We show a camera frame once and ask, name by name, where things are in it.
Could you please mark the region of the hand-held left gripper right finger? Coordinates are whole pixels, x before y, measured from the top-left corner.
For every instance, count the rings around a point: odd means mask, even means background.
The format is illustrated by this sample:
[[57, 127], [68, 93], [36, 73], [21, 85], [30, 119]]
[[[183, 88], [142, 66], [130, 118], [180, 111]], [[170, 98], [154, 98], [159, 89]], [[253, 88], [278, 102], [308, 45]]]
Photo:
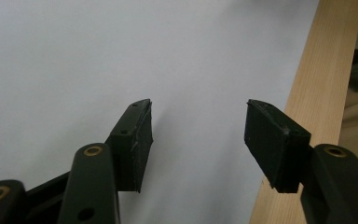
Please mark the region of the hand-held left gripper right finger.
[[278, 192], [297, 193], [310, 138], [276, 106], [255, 99], [247, 102], [244, 143]]

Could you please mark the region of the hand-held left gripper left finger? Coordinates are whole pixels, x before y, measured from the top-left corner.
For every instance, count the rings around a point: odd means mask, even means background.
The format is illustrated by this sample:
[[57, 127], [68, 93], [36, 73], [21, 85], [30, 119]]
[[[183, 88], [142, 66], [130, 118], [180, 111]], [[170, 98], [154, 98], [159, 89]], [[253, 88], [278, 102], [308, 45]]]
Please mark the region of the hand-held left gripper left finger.
[[109, 134], [118, 191], [141, 191], [153, 143], [150, 99], [130, 104]]

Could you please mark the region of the light wooden table edge strip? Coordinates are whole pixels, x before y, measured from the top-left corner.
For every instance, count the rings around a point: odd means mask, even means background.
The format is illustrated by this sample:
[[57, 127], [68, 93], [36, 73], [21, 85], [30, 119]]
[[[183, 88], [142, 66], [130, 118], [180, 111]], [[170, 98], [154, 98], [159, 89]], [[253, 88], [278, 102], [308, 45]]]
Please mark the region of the light wooden table edge strip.
[[[285, 107], [313, 147], [338, 143], [357, 35], [358, 0], [319, 0]], [[262, 180], [249, 224], [306, 224], [300, 195]]]

